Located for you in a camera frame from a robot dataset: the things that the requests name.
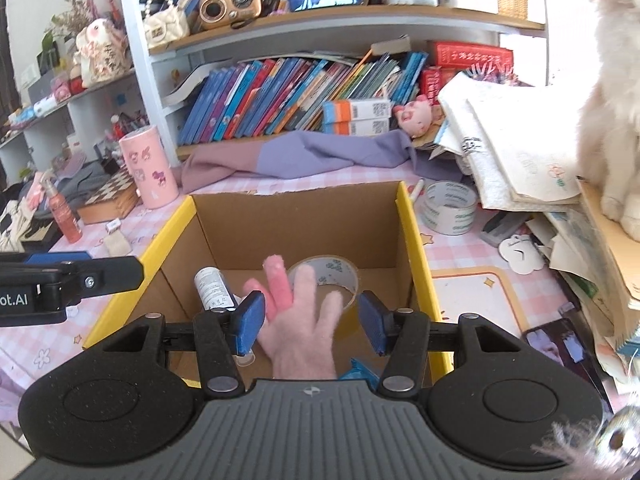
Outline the white spray tube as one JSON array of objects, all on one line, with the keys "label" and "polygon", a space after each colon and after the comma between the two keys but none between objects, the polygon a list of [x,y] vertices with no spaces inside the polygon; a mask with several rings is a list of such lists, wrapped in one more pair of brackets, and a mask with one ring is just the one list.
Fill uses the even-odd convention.
[{"label": "white spray tube", "polygon": [[230,290],[221,270],[213,266],[201,268],[193,281],[205,311],[229,315],[224,332],[236,364],[252,365],[256,360],[253,346],[264,322],[264,298],[253,294],[241,300]]}]

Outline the beige eraser block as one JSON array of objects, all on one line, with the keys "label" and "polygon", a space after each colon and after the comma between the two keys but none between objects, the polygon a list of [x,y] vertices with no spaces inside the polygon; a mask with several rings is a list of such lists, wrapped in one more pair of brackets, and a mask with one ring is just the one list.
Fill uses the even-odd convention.
[{"label": "beige eraser block", "polygon": [[123,257],[132,251],[129,240],[120,231],[107,233],[103,239],[103,246],[110,257]]}]

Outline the blue plastic bag wad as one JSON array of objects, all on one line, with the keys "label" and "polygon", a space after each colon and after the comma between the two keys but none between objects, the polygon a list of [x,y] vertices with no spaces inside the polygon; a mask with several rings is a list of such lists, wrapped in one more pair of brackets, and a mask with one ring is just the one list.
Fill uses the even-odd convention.
[{"label": "blue plastic bag wad", "polygon": [[372,391],[378,388],[380,373],[360,359],[351,358],[349,369],[338,376],[339,380],[364,380]]}]

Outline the small red white box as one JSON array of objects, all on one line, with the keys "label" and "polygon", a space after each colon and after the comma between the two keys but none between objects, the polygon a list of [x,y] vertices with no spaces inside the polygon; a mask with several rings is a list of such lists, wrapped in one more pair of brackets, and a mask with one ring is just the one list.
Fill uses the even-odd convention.
[{"label": "small red white box", "polygon": [[105,231],[108,234],[112,234],[116,231],[119,231],[121,226],[122,222],[119,220],[119,218],[116,218],[114,220],[111,220],[110,222],[107,222],[107,224],[105,225]]}]

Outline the pink knit glove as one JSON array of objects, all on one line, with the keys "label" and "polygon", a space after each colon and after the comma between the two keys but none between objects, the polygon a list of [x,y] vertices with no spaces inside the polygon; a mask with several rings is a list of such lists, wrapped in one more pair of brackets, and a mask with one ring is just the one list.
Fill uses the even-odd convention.
[{"label": "pink knit glove", "polygon": [[283,258],[272,255],[262,264],[266,284],[251,278],[243,292],[262,292],[265,321],[257,336],[270,359],[272,376],[282,380],[334,380],[333,337],[343,312],[340,292],[317,300],[314,269],[302,264],[290,285]]}]

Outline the yellow tape roll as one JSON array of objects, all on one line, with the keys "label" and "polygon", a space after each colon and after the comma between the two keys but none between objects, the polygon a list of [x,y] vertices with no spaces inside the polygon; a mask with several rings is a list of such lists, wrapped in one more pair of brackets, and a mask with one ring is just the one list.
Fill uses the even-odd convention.
[{"label": "yellow tape roll", "polygon": [[340,292],[343,297],[343,312],[334,338],[345,339],[358,330],[357,297],[360,293],[360,275],[357,267],[348,259],[337,255],[321,255],[296,262],[288,269],[288,281],[294,284],[297,269],[306,264],[314,269],[318,298],[322,300],[329,292]]}]

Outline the pink spray bottle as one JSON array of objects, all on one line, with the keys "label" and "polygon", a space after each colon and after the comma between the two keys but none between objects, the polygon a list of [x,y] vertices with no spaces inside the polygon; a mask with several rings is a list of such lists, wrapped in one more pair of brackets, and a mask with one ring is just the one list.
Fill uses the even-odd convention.
[{"label": "pink spray bottle", "polygon": [[70,244],[77,243],[82,237],[82,232],[73,211],[70,209],[70,205],[49,177],[42,181],[42,186],[47,194],[52,217],[63,236]]}]

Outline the cream tote bag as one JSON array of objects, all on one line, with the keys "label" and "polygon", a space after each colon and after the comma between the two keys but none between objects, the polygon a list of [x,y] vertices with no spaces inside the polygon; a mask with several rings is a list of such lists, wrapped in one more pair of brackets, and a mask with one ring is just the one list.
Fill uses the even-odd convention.
[{"label": "cream tote bag", "polygon": [[26,198],[9,200],[1,214],[0,252],[24,252],[21,237],[28,231],[34,211]]}]

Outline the wooden chess box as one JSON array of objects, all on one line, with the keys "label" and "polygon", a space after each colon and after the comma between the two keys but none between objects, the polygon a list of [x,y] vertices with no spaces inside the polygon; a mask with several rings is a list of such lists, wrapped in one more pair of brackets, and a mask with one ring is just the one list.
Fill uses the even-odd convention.
[{"label": "wooden chess box", "polygon": [[78,208],[79,218],[85,224],[125,219],[139,200],[137,185],[126,168],[110,177],[88,200]]}]

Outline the pink cylinder humidifier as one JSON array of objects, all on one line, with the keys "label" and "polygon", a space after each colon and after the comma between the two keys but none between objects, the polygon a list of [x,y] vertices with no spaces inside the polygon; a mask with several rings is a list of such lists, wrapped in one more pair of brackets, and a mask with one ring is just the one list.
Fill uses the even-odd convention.
[{"label": "pink cylinder humidifier", "polygon": [[178,185],[157,126],[134,130],[123,136],[119,145],[146,208],[162,208],[178,197]]}]

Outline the orange white carton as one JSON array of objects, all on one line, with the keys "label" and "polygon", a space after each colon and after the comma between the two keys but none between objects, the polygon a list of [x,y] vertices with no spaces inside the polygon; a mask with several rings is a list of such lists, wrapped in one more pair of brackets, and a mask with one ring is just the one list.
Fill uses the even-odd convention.
[{"label": "orange white carton", "polygon": [[322,106],[323,133],[339,136],[379,136],[390,130],[388,99],[337,100]]}]

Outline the pile of papers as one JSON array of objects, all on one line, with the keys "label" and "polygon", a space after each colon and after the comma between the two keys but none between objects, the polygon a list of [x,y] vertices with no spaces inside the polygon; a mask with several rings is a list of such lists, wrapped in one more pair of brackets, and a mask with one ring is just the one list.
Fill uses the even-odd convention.
[{"label": "pile of papers", "polygon": [[436,142],[468,164],[485,208],[564,211],[579,203],[572,92],[458,73],[438,99],[445,122]]}]

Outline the row of books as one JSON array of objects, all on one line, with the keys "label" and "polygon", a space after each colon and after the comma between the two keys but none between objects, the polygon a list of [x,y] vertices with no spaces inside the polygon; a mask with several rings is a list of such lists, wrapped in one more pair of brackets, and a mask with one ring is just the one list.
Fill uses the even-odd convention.
[{"label": "row of books", "polygon": [[178,145],[321,132],[328,101],[388,99],[393,107],[419,93],[427,61],[421,51],[368,54],[361,60],[319,53],[254,58],[229,66],[202,65],[181,86],[191,108]]}]

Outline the white quilted handbag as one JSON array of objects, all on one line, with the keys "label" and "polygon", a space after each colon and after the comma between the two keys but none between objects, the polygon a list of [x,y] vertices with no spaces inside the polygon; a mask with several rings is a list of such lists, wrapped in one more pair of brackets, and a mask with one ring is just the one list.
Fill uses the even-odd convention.
[{"label": "white quilted handbag", "polygon": [[167,8],[151,13],[151,6],[155,0],[146,0],[144,9],[144,34],[146,44],[154,49],[165,44],[190,36],[190,27],[186,14],[176,6],[174,0],[163,0]]}]

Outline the red book set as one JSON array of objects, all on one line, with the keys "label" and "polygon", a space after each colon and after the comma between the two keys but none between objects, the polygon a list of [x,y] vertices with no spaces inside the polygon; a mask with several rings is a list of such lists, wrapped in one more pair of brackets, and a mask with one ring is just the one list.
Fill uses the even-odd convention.
[{"label": "red book set", "polygon": [[420,91],[432,105],[458,73],[480,81],[515,84],[514,54],[503,47],[460,41],[429,41],[426,67],[419,78]]}]

